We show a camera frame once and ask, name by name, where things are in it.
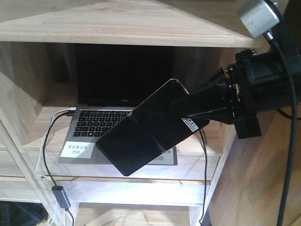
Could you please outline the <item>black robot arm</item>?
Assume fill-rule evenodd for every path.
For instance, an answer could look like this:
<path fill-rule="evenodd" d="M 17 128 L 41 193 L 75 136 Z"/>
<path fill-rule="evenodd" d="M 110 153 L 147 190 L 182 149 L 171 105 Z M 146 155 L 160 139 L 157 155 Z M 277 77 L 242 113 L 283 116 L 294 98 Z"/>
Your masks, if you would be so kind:
<path fill-rule="evenodd" d="M 301 97 L 301 51 L 285 22 L 272 28 L 269 43 L 269 52 L 239 52 L 235 63 L 173 100 L 173 114 L 233 124 L 240 139 L 260 136 L 257 114 L 289 106 L 291 81 Z"/>

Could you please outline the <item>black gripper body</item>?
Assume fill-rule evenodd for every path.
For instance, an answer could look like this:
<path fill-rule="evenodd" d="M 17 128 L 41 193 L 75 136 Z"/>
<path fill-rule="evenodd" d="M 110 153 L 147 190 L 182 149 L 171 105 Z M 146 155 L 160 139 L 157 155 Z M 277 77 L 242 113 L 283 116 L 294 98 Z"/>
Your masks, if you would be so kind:
<path fill-rule="evenodd" d="M 239 139 L 261 136 L 257 114 L 291 105 L 284 65 L 275 51 L 253 55 L 244 50 L 229 65 L 234 91 L 234 125 Z"/>

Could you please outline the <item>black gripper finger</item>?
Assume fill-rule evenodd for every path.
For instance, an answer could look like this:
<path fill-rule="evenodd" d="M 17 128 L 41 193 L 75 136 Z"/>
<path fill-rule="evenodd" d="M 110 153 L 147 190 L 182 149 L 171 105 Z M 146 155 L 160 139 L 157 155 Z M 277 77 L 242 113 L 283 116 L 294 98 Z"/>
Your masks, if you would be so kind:
<path fill-rule="evenodd" d="M 170 103 L 177 118 L 193 118 L 233 124 L 234 116 L 230 101 L 220 94 L 188 94 Z"/>
<path fill-rule="evenodd" d="M 207 91 L 217 92 L 219 94 L 226 93 L 226 77 L 223 68 L 219 68 L 217 72 L 207 81 L 187 89 L 188 94 L 202 93 Z"/>

